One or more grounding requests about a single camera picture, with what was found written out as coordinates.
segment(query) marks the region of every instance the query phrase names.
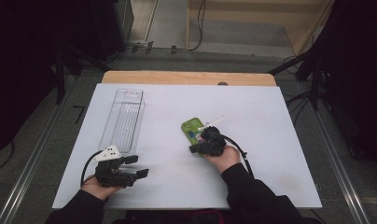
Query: white table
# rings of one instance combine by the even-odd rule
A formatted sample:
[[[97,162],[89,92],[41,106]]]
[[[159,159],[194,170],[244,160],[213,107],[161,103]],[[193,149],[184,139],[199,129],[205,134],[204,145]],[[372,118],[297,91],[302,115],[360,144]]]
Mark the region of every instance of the white table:
[[[228,208],[227,188],[216,168],[189,152],[180,124],[226,118],[218,129],[246,151],[254,175],[296,207],[321,207],[278,87],[99,84],[92,96],[53,208],[76,194],[88,157],[96,152],[117,89],[143,90],[146,102],[133,169],[149,168],[147,178],[114,194],[106,204],[120,209]],[[87,175],[93,174],[92,163]]]

